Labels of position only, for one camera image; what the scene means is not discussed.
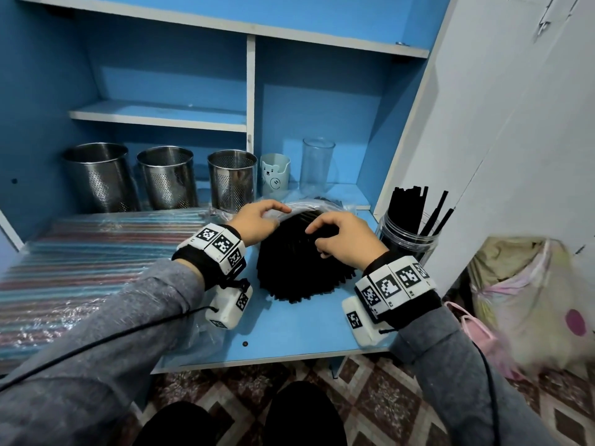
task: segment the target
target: forearm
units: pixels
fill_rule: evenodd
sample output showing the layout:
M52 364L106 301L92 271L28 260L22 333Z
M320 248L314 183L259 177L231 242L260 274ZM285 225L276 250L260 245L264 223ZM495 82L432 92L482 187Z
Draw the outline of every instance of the forearm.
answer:
M190 268L160 260L4 382L97 339L186 312L203 293ZM0 444L96 444L147 384L184 324L169 322L97 346L0 393Z
M450 311L438 308L399 331L391 352L412 363L424 398L455 445L494 444L486 367ZM519 392L491 368L502 445L556 445Z

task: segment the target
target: patterned floor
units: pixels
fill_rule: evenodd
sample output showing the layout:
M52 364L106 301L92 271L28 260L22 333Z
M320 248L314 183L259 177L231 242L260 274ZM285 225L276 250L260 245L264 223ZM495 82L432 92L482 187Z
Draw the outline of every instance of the patterned floor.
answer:
M595 446L595 367L577 374L584 378L549 372L540 376L539 386L513 385L562 445ZM351 357L338 379L324 359L159 375L146 410L129 414L111 445L129 446L157 410L178 400L212 415L219 445L259 445L271 399L295 380L312 382L327 393L345 422L349 445L450 445L413 374L382 354Z

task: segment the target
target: metal hinge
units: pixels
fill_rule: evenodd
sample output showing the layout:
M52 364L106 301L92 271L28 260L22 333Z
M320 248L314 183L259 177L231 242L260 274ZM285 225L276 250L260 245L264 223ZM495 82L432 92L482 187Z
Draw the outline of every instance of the metal hinge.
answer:
M537 36L539 37L550 24L565 21L570 17L577 2L578 0L550 0L546 7L546 11L543 13L541 20L539 21Z

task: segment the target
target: perforated metal utensil holder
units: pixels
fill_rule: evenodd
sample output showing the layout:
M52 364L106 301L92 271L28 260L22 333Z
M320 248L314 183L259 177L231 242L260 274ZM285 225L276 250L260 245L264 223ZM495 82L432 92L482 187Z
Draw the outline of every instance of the perforated metal utensil holder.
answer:
M198 206L193 158L190 150L174 146L154 147L137 155L152 209Z
M66 150L62 157L87 212L138 211L139 200L121 144L93 142Z
M254 202L258 159L243 150L219 150L208 157L212 206L237 213Z

